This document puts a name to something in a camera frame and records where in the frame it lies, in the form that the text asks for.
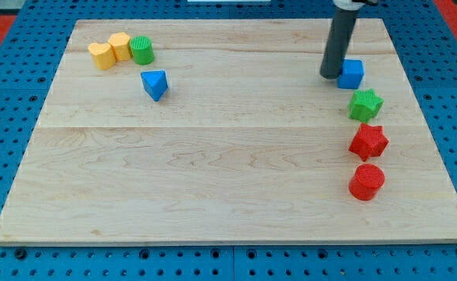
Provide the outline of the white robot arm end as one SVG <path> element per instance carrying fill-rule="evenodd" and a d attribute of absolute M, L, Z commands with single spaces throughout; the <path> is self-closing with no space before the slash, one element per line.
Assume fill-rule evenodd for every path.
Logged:
<path fill-rule="evenodd" d="M 333 0 L 333 3 L 339 9 L 343 9 L 346 11 L 358 11 L 363 6 L 377 6 L 380 1 L 379 0 Z"/>

